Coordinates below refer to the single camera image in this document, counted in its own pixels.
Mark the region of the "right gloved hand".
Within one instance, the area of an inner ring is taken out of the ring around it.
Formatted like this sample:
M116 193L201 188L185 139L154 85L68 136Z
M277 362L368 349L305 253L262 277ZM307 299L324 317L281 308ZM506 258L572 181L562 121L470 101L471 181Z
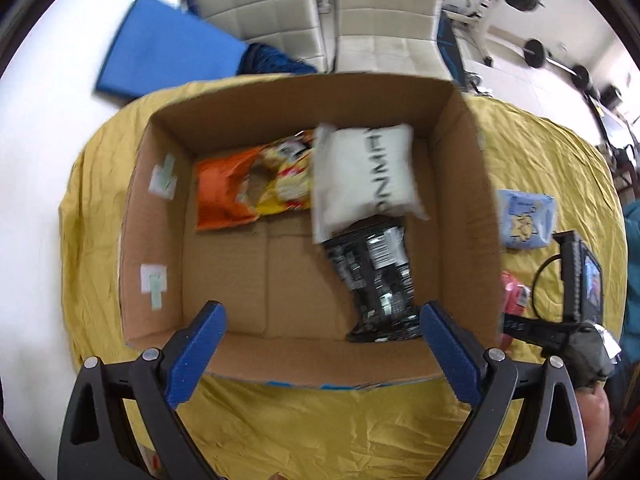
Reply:
M578 324L567 338L562 359L575 389L591 388L612 377L620 346L601 325Z

